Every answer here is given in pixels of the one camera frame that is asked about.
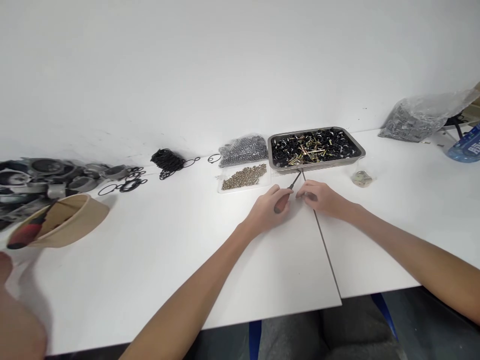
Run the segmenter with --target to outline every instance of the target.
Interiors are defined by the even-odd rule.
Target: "white wall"
[[[159,147],[337,125],[480,80],[478,0],[0,0],[0,154],[147,163]]]

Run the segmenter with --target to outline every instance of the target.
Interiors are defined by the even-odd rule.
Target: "screwdriver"
[[[27,225],[14,233],[6,247],[8,249],[21,249],[33,242],[40,230],[42,230],[42,224],[45,222],[48,212],[53,208],[56,202],[57,200],[54,200],[44,212],[37,217],[34,217]]]
[[[287,189],[291,190],[294,188],[295,182],[297,181],[297,179],[301,174],[302,174],[301,172],[298,173],[295,180],[291,183],[289,187],[287,187]],[[275,207],[273,208],[273,211],[275,211],[275,214],[280,214],[285,209],[285,206],[289,202],[289,197],[290,197],[290,194],[285,194],[280,198],[280,200],[276,202]]]

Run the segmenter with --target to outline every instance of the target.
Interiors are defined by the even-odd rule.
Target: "clear plastic bag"
[[[440,130],[448,118],[461,113],[479,95],[479,91],[470,89],[404,98],[396,103],[378,136],[421,142]]]
[[[221,155],[220,168],[252,163],[269,158],[267,143],[263,136],[250,134],[233,140],[218,149]]]

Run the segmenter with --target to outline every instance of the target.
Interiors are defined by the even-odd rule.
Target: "metal tray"
[[[272,140],[273,139],[278,140],[287,135],[302,135],[304,133],[315,132],[317,130],[327,130],[327,129],[339,129],[343,131],[345,135],[348,137],[348,139],[358,148],[358,150],[360,150],[360,155],[355,157],[350,157],[350,158],[322,161],[322,162],[309,163],[309,164],[303,164],[303,165],[294,165],[294,166],[287,166],[287,167],[275,166],[273,161],[273,156],[272,156]],[[353,138],[352,135],[349,134],[347,130],[345,130],[343,127],[338,127],[338,126],[319,127],[319,128],[310,129],[310,130],[291,131],[291,132],[275,134],[268,138],[267,145],[268,145],[268,163],[270,164],[270,167],[282,174],[290,174],[290,173],[296,173],[298,171],[326,169],[326,168],[333,168],[337,166],[350,165],[367,154],[365,149],[360,146],[360,144]]]

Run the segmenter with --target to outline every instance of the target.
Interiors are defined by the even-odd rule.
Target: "blue chair leg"
[[[258,360],[260,352],[260,338],[262,337],[262,320],[251,321],[248,324],[248,347],[250,360]]]
[[[382,296],[381,293],[371,294],[370,296],[373,302],[375,303],[376,307],[380,310],[383,317],[385,318],[393,336],[395,336],[395,339],[398,341],[399,338],[397,336],[397,331],[395,330],[394,321],[392,319],[392,316],[390,315],[390,311],[389,311],[389,308],[387,307],[387,304],[385,303],[384,297]]]

